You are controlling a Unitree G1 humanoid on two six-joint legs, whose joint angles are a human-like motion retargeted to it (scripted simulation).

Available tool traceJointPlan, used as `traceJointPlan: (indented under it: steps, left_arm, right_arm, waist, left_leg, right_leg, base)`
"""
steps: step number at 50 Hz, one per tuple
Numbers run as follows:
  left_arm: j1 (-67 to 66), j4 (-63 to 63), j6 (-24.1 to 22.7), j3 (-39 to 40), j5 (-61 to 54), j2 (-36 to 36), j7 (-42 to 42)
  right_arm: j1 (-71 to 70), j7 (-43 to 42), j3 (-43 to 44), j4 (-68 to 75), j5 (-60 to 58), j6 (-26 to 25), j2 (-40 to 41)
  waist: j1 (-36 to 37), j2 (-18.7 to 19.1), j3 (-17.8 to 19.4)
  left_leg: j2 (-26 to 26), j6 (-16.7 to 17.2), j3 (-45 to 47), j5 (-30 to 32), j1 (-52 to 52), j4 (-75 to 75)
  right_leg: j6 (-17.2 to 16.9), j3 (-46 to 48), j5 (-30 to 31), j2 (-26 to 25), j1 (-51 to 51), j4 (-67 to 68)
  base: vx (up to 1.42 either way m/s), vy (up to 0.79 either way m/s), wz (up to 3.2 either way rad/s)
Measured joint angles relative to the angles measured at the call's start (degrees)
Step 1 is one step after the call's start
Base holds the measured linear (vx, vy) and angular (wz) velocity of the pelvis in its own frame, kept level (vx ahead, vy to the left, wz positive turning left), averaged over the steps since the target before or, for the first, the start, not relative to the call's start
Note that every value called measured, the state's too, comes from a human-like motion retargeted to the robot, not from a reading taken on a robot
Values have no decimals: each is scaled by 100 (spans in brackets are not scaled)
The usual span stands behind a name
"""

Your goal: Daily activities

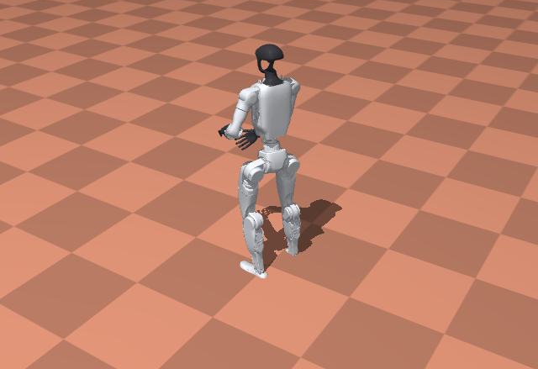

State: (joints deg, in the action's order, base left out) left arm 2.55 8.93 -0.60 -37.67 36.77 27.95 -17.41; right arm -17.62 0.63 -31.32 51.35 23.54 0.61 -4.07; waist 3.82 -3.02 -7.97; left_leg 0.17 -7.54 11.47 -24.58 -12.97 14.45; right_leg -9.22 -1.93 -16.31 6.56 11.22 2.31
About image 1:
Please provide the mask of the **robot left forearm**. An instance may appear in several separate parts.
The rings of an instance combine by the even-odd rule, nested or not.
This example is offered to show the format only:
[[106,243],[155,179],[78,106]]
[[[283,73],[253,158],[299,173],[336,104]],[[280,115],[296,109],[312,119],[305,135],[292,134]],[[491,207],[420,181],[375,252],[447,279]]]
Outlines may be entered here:
[[227,135],[227,134],[229,133],[229,129],[230,129],[230,126],[231,126],[231,125],[232,125],[232,124],[230,124],[230,125],[228,126],[228,128],[224,131],[224,134],[225,134],[225,136],[227,137],[228,140],[233,140],[233,139],[234,139],[233,137],[230,137],[230,136]]

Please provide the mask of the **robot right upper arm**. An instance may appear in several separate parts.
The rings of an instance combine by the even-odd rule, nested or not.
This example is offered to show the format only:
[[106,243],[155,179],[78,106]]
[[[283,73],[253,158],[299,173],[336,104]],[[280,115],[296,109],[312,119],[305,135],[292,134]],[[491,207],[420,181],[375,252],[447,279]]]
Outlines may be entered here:
[[292,86],[292,109],[291,109],[291,116],[292,116],[295,100],[296,100],[297,94],[298,94],[298,92],[300,90],[300,84],[297,81],[295,81],[294,79],[292,79],[291,77],[287,77],[286,79],[289,80],[289,82],[291,83],[291,86]]

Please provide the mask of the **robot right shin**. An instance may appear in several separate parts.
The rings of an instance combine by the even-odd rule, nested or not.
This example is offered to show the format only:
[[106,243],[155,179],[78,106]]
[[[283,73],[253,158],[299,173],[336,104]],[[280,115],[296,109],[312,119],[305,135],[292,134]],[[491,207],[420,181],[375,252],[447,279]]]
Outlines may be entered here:
[[298,254],[298,238],[300,236],[299,231],[301,229],[301,221],[299,218],[300,208],[296,203],[294,204],[298,209],[298,217],[295,220],[289,220],[289,221],[287,221],[284,217],[282,217],[283,229],[287,237],[287,246],[289,249],[289,253],[291,253],[292,256],[294,256],[295,254],[296,255]]

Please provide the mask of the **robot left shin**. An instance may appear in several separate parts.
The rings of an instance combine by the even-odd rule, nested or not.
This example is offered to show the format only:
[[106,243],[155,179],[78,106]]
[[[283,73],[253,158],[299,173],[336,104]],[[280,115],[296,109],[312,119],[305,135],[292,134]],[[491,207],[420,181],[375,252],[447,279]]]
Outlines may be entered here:
[[250,216],[245,217],[243,221],[243,231],[245,236],[245,242],[249,252],[251,253],[251,259],[255,268],[255,271],[260,274],[261,269],[264,271],[263,265],[263,242],[264,234],[262,229],[256,230],[256,223]]

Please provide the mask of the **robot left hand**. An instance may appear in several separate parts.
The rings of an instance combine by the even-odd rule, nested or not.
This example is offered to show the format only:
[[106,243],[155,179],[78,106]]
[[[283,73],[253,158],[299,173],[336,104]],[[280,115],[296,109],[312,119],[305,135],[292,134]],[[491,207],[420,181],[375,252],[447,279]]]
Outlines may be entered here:
[[[219,135],[222,137],[222,134],[225,136],[224,131],[228,128],[229,124],[224,126],[221,130],[219,130]],[[226,136],[225,136],[226,137]],[[227,137],[226,137],[227,138]]]

